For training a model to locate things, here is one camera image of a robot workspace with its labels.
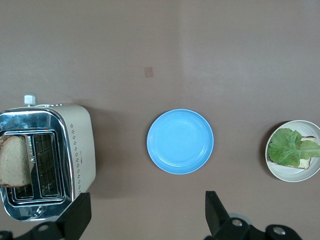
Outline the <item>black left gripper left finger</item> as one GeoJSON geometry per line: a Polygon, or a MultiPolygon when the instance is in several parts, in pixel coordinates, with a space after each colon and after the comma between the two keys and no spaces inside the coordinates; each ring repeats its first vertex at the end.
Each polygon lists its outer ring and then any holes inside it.
{"type": "Polygon", "coordinates": [[[2,230],[2,240],[78,240],[92,219],[91,195],[81,193],[56,221],[46,221],[28,232],[13,237],[11,231],[2,230]]]}

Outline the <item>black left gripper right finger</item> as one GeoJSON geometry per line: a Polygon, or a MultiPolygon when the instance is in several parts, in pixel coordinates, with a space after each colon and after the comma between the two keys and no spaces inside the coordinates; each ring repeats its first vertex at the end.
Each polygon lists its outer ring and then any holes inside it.
{"type": "Polygon", "coordinates": [[[261,231],[240,217],[231,217],[215,191],[205,192],[205,219],[211,235],[207,240],[299,240],[292,228],[271,224],[261,231]]]}

